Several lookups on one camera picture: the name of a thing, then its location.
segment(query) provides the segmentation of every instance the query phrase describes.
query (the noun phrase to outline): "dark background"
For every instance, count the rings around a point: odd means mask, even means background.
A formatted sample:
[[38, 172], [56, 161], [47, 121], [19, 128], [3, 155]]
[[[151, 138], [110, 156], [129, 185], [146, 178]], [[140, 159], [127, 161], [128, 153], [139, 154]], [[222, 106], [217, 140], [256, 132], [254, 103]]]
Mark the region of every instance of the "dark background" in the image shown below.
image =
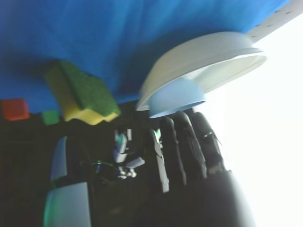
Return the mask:
[[[41, 227], [47, 193], [51, 189], [53, 151], [62, 136], [81, 140], [92, 162], [106, 160], [114, 149], [114, 130], [131, 128], [133, 151], [142, 152], [148, 128], [159, 119], [135, 111], [136, 102], [120, 105], [122, 115], [112, 122], [91, 126], [79, 120], [45, 126], [39, 115], [8, 122], [0, 117], [0, 218], [1, 226]], [[115, 184], [94, 184], [97, 226], [129, 226], [149, 197], [144, 166], [138, 176]]]

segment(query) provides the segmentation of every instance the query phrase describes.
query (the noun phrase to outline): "blue tablecloth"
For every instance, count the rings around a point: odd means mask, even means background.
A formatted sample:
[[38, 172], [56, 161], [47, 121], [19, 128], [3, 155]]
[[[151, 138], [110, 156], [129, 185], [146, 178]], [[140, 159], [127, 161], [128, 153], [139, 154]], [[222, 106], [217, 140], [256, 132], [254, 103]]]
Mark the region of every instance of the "blue tablecloth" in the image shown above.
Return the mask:
[[58, 109], [42, 74], [69, 60], [101, 78], [119, 103], [136, 100], [171, 48], [221, 31], [247, 32], [287, 0], [1, 0], [0, 99]]

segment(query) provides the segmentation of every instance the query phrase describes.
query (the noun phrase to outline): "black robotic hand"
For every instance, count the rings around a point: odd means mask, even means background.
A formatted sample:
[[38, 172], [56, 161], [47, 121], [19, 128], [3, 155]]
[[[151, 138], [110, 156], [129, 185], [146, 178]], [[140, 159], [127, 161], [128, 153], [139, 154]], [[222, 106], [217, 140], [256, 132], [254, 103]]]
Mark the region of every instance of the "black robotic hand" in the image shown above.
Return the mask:
[[253, 227], [252, 213], [234, 176], [225, 170], [217, 138], [201, 113], [163, 118], [150, 131], [145, 165], [151, 199], [140, 227]]

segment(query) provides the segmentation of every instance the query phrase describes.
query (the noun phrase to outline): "blue bowl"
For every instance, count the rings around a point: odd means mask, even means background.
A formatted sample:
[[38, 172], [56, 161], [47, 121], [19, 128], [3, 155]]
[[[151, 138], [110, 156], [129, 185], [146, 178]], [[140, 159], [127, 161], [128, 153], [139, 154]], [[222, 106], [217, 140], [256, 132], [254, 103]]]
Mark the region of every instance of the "blue bowl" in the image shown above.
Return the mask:
[[204, 92], [193, 80], [178, 78], [158, 89], [149, 99], [150, 118], [163, 117], [205, 102]]

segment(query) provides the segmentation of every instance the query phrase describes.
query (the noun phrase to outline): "red block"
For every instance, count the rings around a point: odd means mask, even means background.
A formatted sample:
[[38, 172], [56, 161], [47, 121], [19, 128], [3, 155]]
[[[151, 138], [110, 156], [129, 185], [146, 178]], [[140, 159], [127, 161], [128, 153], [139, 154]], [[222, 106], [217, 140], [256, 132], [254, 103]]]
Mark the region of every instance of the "red block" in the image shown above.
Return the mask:
[[8, 121], [20, 121], [30, 117], [23, 98], [2, 100], [2, 112], [4, 119]]

